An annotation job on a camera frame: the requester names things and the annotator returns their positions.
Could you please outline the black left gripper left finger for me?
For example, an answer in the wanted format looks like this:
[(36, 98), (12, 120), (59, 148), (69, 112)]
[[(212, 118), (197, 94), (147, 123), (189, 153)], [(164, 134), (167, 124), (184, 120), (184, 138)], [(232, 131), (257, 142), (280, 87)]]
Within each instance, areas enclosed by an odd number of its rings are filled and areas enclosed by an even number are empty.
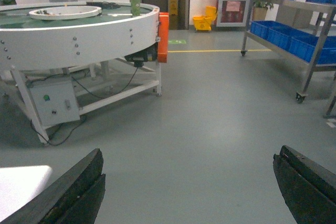
[(2, 223), (94, 223), (106, 190), (102, 168), (96, 148)]

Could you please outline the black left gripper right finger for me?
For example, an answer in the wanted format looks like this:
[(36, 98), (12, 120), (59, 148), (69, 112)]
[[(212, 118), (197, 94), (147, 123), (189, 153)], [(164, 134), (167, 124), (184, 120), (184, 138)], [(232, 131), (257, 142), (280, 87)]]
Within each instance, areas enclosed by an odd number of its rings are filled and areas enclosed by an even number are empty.
[(274, 155), (280, 192), (296, 223), (335, 223), (335, 174), (284, 145)]

